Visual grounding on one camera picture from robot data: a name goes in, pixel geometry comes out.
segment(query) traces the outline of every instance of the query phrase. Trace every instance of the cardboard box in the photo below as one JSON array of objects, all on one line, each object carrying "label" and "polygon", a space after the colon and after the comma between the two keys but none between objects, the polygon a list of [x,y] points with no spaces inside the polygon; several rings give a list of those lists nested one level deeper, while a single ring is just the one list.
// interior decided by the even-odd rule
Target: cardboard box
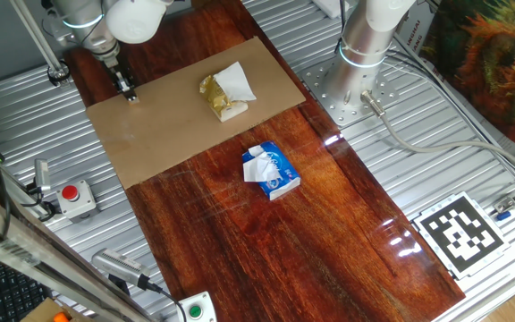
[{"label": "cardboard box", "polygon": [[71,322],[93,322],[92,318],[85,317],[61,301],[53,301],[46,298],[31,313],[23,318],[21,322],[53,322],[57,313],[64,313]]}]

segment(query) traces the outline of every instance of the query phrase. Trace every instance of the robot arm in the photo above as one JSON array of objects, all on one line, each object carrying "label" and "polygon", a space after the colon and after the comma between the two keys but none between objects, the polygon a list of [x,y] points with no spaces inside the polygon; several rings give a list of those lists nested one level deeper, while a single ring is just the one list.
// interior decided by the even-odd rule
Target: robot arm
[{"label": "robot arm", "polygon": [[111,81],[131,103],[138,102],[132,77],[120,64],[119,40],[139,44],[151,39],[173,0],[52,0],[64,26],[99,60]]},{"label": "robot arm", "polygon": [[367,2],[367,22],[375,31],[395,28],[415,0],[371,0]]}]

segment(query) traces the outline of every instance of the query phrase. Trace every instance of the tissue box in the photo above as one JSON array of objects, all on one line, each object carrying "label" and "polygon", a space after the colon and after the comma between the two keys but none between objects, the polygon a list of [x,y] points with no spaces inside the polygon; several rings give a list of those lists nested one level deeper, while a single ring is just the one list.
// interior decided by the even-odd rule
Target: tissue box
[{"label": "tissue box", "polygon": [[272,141],[250,148],[241,156],[244,181],[258,182],[270,200],[298,187],[301,177]]}]

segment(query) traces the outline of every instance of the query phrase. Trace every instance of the keyboard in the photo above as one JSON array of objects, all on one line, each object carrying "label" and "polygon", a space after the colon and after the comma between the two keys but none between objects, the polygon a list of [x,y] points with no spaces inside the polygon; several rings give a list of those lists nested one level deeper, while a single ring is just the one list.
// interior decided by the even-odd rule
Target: keyboard
[{"label": "keyboard", "polygon": [[51,296],[41,283],[0,263],[0,322],[19,322]]}]

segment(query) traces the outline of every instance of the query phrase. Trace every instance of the metal mounting plate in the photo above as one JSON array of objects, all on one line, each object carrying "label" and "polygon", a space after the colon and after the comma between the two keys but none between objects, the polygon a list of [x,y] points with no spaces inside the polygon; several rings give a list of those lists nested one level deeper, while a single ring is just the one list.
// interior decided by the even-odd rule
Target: metal mounting plate
[{"label": "metal mounting plate", "polygon": [[[333,100],[326,95],[324,86],[325,76],[329,69],[334,66],[336,59],[338,59],[338,57],[305,69],[301,73],[301,78],[319,104],[331,115],[333,121],[340,128],[343,128],[360,120],[365,115],[372,114],[372,110],[368,105],[344,105],[343,102]],[[399,93],[397,93],[395,88],[389,84],[382,74],[377,76],[377,86],[376,89],[373,90],[373,95],[377,102],[381,103],[383,107],[389,106],[399,99]]]}]

